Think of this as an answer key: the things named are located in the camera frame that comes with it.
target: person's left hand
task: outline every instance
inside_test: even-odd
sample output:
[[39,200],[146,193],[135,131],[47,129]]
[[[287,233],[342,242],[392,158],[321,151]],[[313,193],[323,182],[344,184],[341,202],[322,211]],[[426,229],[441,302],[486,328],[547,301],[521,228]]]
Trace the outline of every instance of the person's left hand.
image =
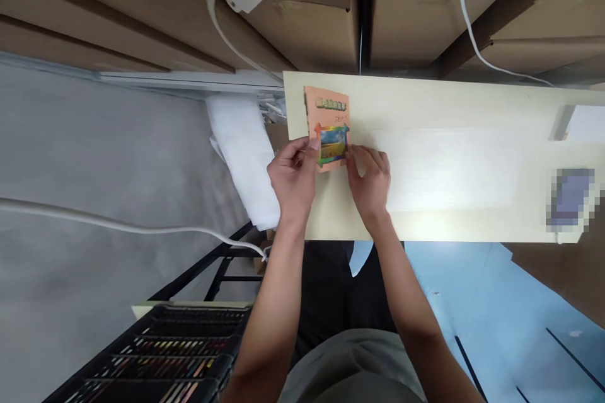
[[317,138],[292,140],[268,165],[281,220],[306,223],[315,197],[315,165],[320,146]]

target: black pants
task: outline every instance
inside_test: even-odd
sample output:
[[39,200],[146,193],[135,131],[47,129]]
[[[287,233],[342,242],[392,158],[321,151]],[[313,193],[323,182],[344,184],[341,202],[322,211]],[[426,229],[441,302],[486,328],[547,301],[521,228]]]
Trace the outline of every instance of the black pants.
[[386,301],[376,246],[356,277],[353,241],[307,241],[302,259],[301,319],[292,365],[330,337],[363,327],[397,332]]

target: person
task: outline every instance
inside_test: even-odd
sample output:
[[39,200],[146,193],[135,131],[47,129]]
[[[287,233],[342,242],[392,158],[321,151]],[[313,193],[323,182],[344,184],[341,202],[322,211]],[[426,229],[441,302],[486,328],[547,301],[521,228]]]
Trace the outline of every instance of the person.
[[319,148],[318,139],[293,140],[267,168],[281,216],[221,402],[483,402],[391,223],[386,153],[352,145],[346,155],[352,198],[374,240],[360,273],[351,276],[349,243],[305,245]]

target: finger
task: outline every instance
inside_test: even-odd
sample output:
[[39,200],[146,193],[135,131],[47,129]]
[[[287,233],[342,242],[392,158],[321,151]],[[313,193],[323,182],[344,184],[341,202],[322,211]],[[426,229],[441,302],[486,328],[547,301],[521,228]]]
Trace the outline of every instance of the finger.
[[309,144],[309,137],[300,137],[290,141],[278,154],[278,159],[292,159],[297,152],[304,150]]
[[366,151],[368,151],[368,153],[370,153],[372,155],[372,157],[374,158],[376,165],[378,166],[378,168],[382,171],[385,171],[384,168],[384,162],[380,157],[380,154],[378,152],[378,150],[371,148],[371,147],[367,147],[365,145],[362,145],[362,148]]
[[349,178],[349,187],[352,188],[353,185],[361,179],[361,176],[359,176],[359,172],[357,171],[355,155],[352,152],[347,151],[347,154],[345,155],[345,160],[347,162],[347,176]]
[[304,161],[304,150],[296,152],[296,155],[292,158],[292,167],[300,168]]
[[317,157],[320,154],[321,141],[317,137],[313,137],[309,141],[309,146],[304,150],[304,158],[302,160],[301,171],[306,173],[315,173],[317,165]]
[[365,147],[353,145],[353,151],[355,152],[355,157],[359,158],[361,163],[366,168],[366,173],[375,173],[380,171],[380,167],[376,164],[376,160],[372,157],[372,154],[365,149]]
[[381,151],[379,153],[379,155],[380,155],[380,158],[383,160],[384,170],[390,174],[391,173],[391,163],[389,162],[389,156],[387,156],[387,154],[384,151]]

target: orange book cover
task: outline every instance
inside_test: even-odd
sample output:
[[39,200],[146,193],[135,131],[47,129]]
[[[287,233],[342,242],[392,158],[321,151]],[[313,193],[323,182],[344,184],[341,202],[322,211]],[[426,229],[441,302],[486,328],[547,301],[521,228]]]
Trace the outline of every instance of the orange book cover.
[[350,143],[349,97],[323,88],[304,87],[309,136],[321,140],[319,172],[345,165]]

